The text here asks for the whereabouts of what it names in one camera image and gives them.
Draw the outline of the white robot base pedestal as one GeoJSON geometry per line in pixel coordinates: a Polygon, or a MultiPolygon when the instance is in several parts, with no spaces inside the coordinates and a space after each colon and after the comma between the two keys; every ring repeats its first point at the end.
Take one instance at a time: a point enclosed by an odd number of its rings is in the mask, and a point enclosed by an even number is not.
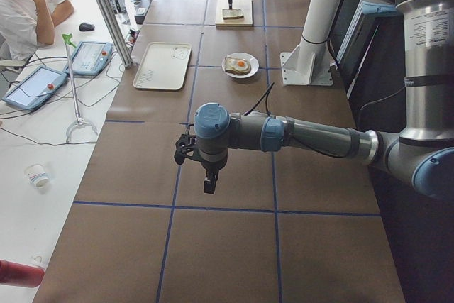
{"type": "Polygon", "coordinates": [[[331,0],[311,0],[299,44],[290,53],[282,53],[282,81],[285,85],[333,84],[326,42],[335,6],[331,0]]]}

